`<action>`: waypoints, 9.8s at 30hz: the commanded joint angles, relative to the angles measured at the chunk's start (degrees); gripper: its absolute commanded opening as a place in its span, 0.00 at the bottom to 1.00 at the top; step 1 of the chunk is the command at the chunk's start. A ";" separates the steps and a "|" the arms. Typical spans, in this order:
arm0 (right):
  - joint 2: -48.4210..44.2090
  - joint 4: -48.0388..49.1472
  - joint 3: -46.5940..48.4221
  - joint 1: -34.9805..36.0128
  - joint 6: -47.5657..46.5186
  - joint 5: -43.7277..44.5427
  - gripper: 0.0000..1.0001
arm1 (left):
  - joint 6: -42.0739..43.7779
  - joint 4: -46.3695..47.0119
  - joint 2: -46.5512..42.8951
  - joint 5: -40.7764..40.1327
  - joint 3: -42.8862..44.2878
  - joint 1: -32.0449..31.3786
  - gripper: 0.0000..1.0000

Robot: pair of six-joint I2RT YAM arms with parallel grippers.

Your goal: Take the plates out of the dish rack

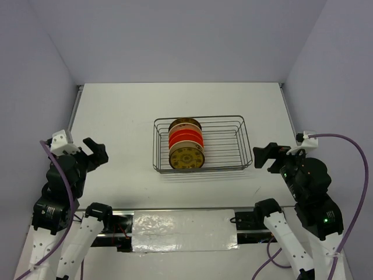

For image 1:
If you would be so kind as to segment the yellow patterned plate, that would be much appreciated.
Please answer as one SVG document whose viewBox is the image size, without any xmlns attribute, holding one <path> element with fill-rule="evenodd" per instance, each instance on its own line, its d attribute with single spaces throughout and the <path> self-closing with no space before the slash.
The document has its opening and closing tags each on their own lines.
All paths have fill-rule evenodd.
<svg viewBox="0 0 373 280">
<path fill-rule="evenodd" d="M 183 147 L 169 153 L 169 164 L 173 169 L 201 168 L 204 163 L 204 152 L 196 148 Z"/>
<path fill-rule="evenodd" d="M 176 120 L 174 120 L 170 126 L 169 126 L 169 130 L 172 129 L 172 127 L 178 125 L 178 124 L 182 124 L 182 123 L 189 123 L 189 124 L 193 124 L 193 125 L 196 125 L 197 127 L 199 127 L 200 129 L 202 128 L 201 124 L 195 120 L 194 118 L 190 118 L 190 117 L 181 117 L 181 118 L 178 118 Z"/>
</svg>

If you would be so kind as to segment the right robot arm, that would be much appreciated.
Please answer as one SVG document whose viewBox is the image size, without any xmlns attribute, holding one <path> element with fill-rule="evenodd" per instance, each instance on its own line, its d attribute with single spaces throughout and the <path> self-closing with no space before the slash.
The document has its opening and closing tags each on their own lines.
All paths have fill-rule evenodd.
<svg viewBox="0 0 373 280">
<path fill-rule="evenodd" d="M 287 257 L 295 279 L 345 279 L 344 261 L 339 258 L 344 226 L 342 212 L 328 195 L 332 182 L 326 165 L 308 157 L 306 149 L 280 146 L 271 142 L 254 147 L 254 166 L 260 169 L 267 160 L 268 172 L 280 174 L 295 200 L 295 212 L 307 234 L 309 255 L 287 224 L 275 199 L 259 201 L 254 206 L 254 223 L 267 228 Z"/>
</svg>

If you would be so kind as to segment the orange plastic plate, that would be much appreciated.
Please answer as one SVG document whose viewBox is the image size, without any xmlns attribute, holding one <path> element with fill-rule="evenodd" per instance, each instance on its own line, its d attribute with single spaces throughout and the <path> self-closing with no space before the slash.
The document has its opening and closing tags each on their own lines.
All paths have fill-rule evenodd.
<svg viewBox="0 0 373 280">
<path fill-rule="evenodd" d="M 168 133 L 168 136 L 171 138 L 181 134 L 191 134 L 202 137 L 202 131 L 197 127 L 176 127 Z"/>
<path fill-rule="evenodd" d="M 204 147 L 203 137 L 199 137 L 199 136 L 191 135 L 191 134 L 181 134 L 181 135 L 173 136 L 169 138 L 168 140 L 169 148 L 171 148 L 175 143 L 179 141 L 195 141 Z"/>
</svg>

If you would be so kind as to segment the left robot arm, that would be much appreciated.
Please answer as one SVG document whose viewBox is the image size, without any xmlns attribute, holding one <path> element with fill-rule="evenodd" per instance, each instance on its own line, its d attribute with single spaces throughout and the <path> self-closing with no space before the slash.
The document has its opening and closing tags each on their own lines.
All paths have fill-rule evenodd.
<svg viewBox="0 0 373 280">
<path fill-rule="evenodd" d="M 62 246 L 74 223 L 87 174 L 106 164 L 105 145 L 85 138 L 86 154 L 57 133 L 40 144 L 50 160 L 47 182 L 33 206 L 33 248 L 29 268 L 19 279 L 74 279 L 83 274 L 84 260 L 97 235 L 114 227 L 112 207 L 94 202 L 86 208 L 77 232 L 66 249 Z"/>
</svg>

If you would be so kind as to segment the cream floral plate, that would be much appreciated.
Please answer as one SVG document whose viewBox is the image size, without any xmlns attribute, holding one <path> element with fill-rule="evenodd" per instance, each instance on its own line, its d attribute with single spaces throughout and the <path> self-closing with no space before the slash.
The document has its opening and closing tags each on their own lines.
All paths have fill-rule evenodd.
<svg viewBox="0 0 373 280">
<path fill-rule="evenodd" d="M 196 131 L 196 132 L 199 132 L 201 133 L 202 130 L 195 124 L 193 123 L 188 123 L 188 122 L 184 122 L 184 123 L 180 123 L 180 124 L 175 124 L 169 131 L 169 134 L 171 133 L 174 133 L 176 131 L 179 131 L 179 130 L 193 130 L 193 131 Z"/>
<path fill-rule="evenodd" d="M 194 149 L 197 149 L 199 151 L 203 151 L 203 146 L 200 145 L 199 143 L 195 142 L 195 141 L 179 141 L 179 142 L 175 143 L 169 149 L 169 151 L 171 152 L 171 151 L 181 149 L 181 148 L 194 148 Z"/>
</svg>

